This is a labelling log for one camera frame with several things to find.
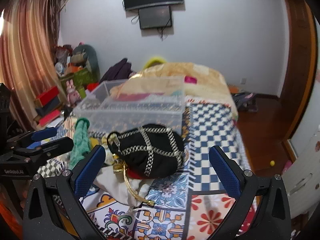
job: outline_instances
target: metal screw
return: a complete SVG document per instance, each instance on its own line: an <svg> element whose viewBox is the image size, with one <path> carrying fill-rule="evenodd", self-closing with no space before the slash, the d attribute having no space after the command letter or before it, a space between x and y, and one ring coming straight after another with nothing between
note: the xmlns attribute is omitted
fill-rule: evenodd
<svg viewBox="0 0 320 240"><path fill-rule="evenodd" d="M69 176L70 175L70 173L71 173L71 171L70 170L64 170L63 172L62 172L62 176Z"/></svg>
<svg viewBox="0 0 320 240"><path fill-rule="evenodd" d="M275 175L275 178L276 178L277 180L281 180L281 176L280 176L279 174L276 174L276 175Z"/></svg>
<svg viewBox="0 0 320 240"><path fill-rule="evenodd" d="M252 171L250 171L250 170L245 170L245 171L244 171L244 174L245 174L247 177L251 177L251 176L252 176Z"/></svg>
<svg viewBox="0 0 320 240"><path fill-rule="evenodd" d="M39 179L40 178L40 174L39 173L37 173L37 174L35 174L34 176L33 176L33 179L35 179L35 180L37 180L37 179Z"/></svg>

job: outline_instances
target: curtain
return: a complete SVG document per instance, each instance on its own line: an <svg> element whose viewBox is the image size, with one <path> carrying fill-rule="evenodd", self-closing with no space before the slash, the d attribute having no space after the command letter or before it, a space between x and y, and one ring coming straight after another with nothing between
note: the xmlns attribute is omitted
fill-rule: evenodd
<svg viewBox="0 0 320 240"><path fill-rule="evenodd" d="M58 44L61 0L49 0L49 25L53 44Z"/></svg>
<svg viewBox="0 0 320 240"><path fill-rule="evenodd" d="M35 128L36 96L57 86L66 96L55 73L50 52L49 0L10 0L4 9L0 37L0 77L12 91L10 111L24 130Z"/></svg>

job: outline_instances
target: purple jacket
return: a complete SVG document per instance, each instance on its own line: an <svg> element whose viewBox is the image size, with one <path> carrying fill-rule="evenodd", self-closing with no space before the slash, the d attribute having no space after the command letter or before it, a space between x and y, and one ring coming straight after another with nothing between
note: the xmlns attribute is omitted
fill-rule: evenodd
<svg viewBox="0 0 320 240"><path fill-rule="evenodd" d="M127 79L129 75L132 73L131 63L127 62L128 59L124 58L120 62L116 63L114 66L110 67L107 72L103 75L99 84L102 81L110 81L117 79Z"/></svg>

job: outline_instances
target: silver chain trim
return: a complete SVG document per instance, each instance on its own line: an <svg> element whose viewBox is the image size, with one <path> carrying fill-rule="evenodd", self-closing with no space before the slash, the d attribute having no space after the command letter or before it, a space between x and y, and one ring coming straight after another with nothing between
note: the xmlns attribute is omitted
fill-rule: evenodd
<svg viewBox="0 0 320 240"><path fill-rule="evenodd" d="M128 136L131 136L131 135L133 135L133 134L135 134L135 133L138 133L138 132L140 132L140 131L139 131L139 130L135 130L135 131L133 131L133 132L124 133L124 134L120 135L118 138L119 138L119 140L121 140L121 139L123 139L123 138L126 138L126 137L128 137Z"/></svg>
<svg viewBox="0 0 320 240"><path fill-rule="evenodd" d="M149 177L150 171L151 171L152 165L153 165L153 150L152 150L152 145L151 145L151 143L150 143L150 139L149 139L148 135L147 135L146 132L144 131L144 128L143 128L143 127L139 127L138 130L140 131L140 133L142 134L142 137L143 137L144 141L146 142L147 150L148 150L148 153L149 153L146 170L145 170L145 172L144 172L144 174Z"/></svg>
<svg viewBox="0 0 320 240"><path fill-rule="evenodd" d="M174 139L172 129L171 128L167 128L167 133L168 133L168 137L169 137L169 141L170 141L170 145L171 145L172 151L174 151L174 152L178 151L178 147L177 147L177 144L176 144L176 140Z"/></svg>
<svg viewBox="0 0 320 240"><path fill-rule="evenodd" d="M163 150L160 150L156 147L153 147L150 143L150 139L148 137L148 135L146 134L146 132L150 132L150 133L168 133L168 138L170 141L170 145L172 148L172 152L165 152ZM119 137L116 138L115 143L119 148L120 151L120 141L121 139L124 139L126 137L129 137L135 133L141 133L146 146L131 146L123 151L121 151L122 155L128 155L134 152L138 152L138 151L147 151L148 154L148 161L147 161L147 166L146 166L146 170L144 172L144 174L146 176L150 175L150 171L152 169L152 165L153 165L153 154L157 153L163 156L167 156L167 157L176 157L177 159L177 170L182 166L182 156L183 156L183 152L178 150L177 147L177 143L174 139L174 135L172 132L171 128L143 128L143 127L139 127L137 130L132 131L132 132L128 132L128 133L124 133L122 135L120 135Z"/></svg>
<svg viewBox="0 0 320 240"><path fill-rule="evenodd" d="M167 128L143 128L146 132L152 133L165 133L167 132Z"/></svg>
<svg viewBox="0 0 320 240"><path fill-rule="evenodd" d="M131 154L131 153L134 153L134 152L139 152L139 151L147 151L147 146L131 146L125 150L123 150L121 152L122 155L128 155L128 154ZM160 154L160 155L163 155L163 156L167 156L167 157L179 157L179 156L182 156L183 152L165 152L163 150L160 150L156 147L153 147L152 146L152 151L154 153L157 153L157 154Z"/></svg>

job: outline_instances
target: pink tag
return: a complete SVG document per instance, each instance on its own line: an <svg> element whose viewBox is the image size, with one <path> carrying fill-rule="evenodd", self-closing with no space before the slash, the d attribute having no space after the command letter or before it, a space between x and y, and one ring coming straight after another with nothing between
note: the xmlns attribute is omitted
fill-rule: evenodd
<svg viewBox="0 0 320 240"><path fill-rule="evenodd" d="M253 93L251 93L250 95L247 95L245 98L248 99L248 98L250 98L252 96L253 96Z"/></svg>
<svg viewBox="0 0 320 240"><path fill-rule="evenodd" d="M281 174L284 174L289 168L290 166L292 165L292 162L291 161L287 161L284 165L284 168L282 170L282 173Z"/></svg>
<svg viewBox="0 0 320 240"><path fill-rule="evenodd" d="M196 83L197 83L197 79L194 78L194 77L191 77L191 76L185 76L184 82L185 82L185 83L196 84Z"/></svg>

